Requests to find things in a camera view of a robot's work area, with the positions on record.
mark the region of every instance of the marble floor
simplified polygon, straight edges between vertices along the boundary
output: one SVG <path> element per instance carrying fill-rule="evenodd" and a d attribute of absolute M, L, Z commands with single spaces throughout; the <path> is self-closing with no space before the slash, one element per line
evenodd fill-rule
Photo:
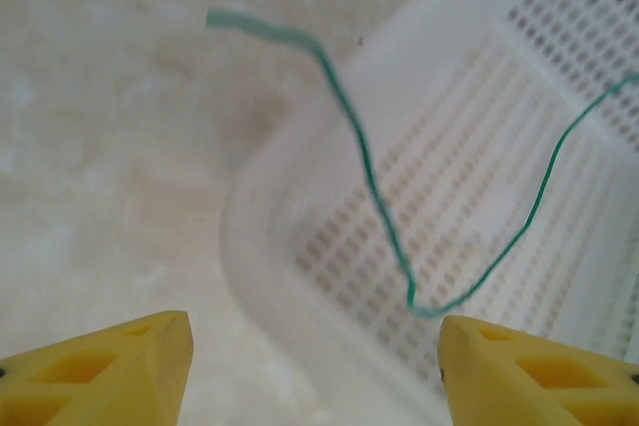
<path fill-rule="evenodd" d="M 320 77 L 204 20 L 248 10 L 340 60 L 403 1 L 0 0 L 0 357 L 185 309 L 181 424 L 339 424 L 234 304 L 217 241 L 238 169 Z"/>

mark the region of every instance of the white plastic basket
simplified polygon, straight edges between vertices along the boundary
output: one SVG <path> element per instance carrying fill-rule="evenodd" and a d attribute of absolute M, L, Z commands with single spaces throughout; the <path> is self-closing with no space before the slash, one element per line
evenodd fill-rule
<path fill-rule="evenodd" d="M 639 71 L 639 0 L 412 0 L 341 73 L 420 279 L 465 290 L 531 207 L 567 124 Z M 639 89 L 568 138 L 531 230 L 458 313 L 639 362 Z M 310 103 L 227 204 L 237 299 L 353 424 L 447 424 L 440 321 L 405 281 L 335 105 Z"/>

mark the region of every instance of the white surface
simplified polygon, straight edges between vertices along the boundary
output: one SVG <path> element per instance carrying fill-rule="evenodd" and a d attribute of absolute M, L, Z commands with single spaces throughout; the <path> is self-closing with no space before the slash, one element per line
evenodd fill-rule
<path fill-rule="evenodd" d="M 523 224 L 576 113 L 607 80 L 639 71 L 636 56 L 622 69 L 595 54 L 639 38 L 639 0 L 554 1 L 412 0 L 342 69 L 421 304 L 469 288 Z M 595 15 L 602 4 L 609 17 Z M 592 68 L 577 58 L 584 50 Z M 573 132 L 532 228 L 455 312 L 637 360 L 637 92 Z M 406 312 L 404 278 L 332 105 L 310 102 L 241 175 L 222 228 L 230 285 L 353 423 L 446 424 L 439 323 Z"/>
<path fill-rule="evenodd" d="M 237 168 L 322 83 L 204 21 L 244 8 L 342 59 L 402 1 L 0 0 L 0 357 L 186 309 L 181 424 L 327 421 L 228 295 L 217 233 Z"/>

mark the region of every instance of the green string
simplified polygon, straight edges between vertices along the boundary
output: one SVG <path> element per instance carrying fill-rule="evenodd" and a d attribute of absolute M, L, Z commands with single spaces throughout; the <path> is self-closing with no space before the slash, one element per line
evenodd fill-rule
<path fill-rule="evenodd" d="M 307 32 L 273 25 L 250 15 L 239 12 L 210 10 L 207 15 L 207 26 L 214 28 L 229 28 L 240 30 L 252 35 L 263 37 L 271 42 L 290 45 L 311 54 L 311 56 L 313 56 L 319 63 L 319 66 L 321 67 L 328 86 L 330 87 L 330 90 L 334 95 L 338 105 L 341 107 L 342 113 L 346 116 L 346 119 L 348 120 L 348 123 L 356 137 L 357 145 L 359 147 L 359 154 L 361 155 L 361 162 L 363 164 L 366 183 L 368 185 L 368 190 L 370 192 L 370 195 L 372 196 L 373 203 L 377 208 L 379 216 L 381 217 L 381 221 L 388 234 L 392 250 L 397 260 L 397 264 L 406 277 L 406 281 L 408 283 L 406 292 L 406 306 L 409 311 L 421 318 L 435 318 L 437 316 L 441 316 L 451 309 L 464 303 L 477 292 L 477 290 L 486 282 L 486 280 L 488 280 L 492 272 L 510 253 L 510 251 L 521 240 L 526 231 L 532 225 L 532 221 L 537 215 L 539 205 L 541 204 L 541 199 L 543 198 L 546 186 L 548 185 L 548 181 L 550 180 L 550 175 L 552 174 L 552 170 L 555 166 L 557 156 L 559 155 L 559 151 L 561 150 L 561 147 L 563 146 L 563 143 L 565 142 L 568 135 L 570 135 L 570 133 L 590 112 L 597 108 L 610 95 L 619 92 L 627 84 L 639 81 L 639 73 L 626 77 L 621 82 L 613 85 L 604 93 L 602 93 L 599 97 L 597 97 L 597 99 L 595 99 L 594 102 L 592 102 L 592 104 L 590 104 L 581 114 L 579 114 L 579 116 L 568 126 L 568 128 L 561 135 L 559 141 L 557 142 L 557 145 L 555 145 L 552 156 L 550 157 L 550 162 L 548 163 L 548 167 L 546 168 L 546 173 L 543 176 L 541 186 L 539 187 L 539 191 L 537 192 L 537 197 L 535 198 L 532 209 L 530 209 L 528 218 L 526 219 L 523 226 L 515 234 L 512 240 L 506 245 L 506 247 L 501 251 L 501 253 L 492 261 L 483 275 L 467 291 L 465 291 L 449 303 L 445 304 L 444 306 L 438 308 L 428 308 L 415 304 L 415 296 L 417 292 L 415 274 L 401 245 L 399 234 L 397 233 L 397 228 L 394 225 L 388 207 L 386 206 L 383 195 L 381 194 L 381 191 L 379 189 L 379 184 L 374 172 L 373 162 L 370 154 L 370 147 L 368 146 L 366 133 L 363 130 L 362 123 L 359 119 L 357 111 L 348 98 L 348 95 L 345 92 L 345 88 L 341 84 L 341 81 L 339 80 L 339 77 L 335 72 L 335 68 L 333 67 L 330 59 L 328 58 L 328 55 L 321 46 L 321 43 Z"/>

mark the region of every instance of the yellow plastic part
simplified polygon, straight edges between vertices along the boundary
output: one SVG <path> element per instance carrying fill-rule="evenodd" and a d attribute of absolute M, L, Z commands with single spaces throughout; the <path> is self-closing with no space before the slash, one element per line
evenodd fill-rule
<path fill-rule="evenodd" d="M 639 426 L 639 366 L 461 316 L 438 354 L 455 426 Z"/>
<path fill-rule="evenodd" d="M 0 426 L 173 426 L 192 357 L 167 311 L 0 360 Z"/>

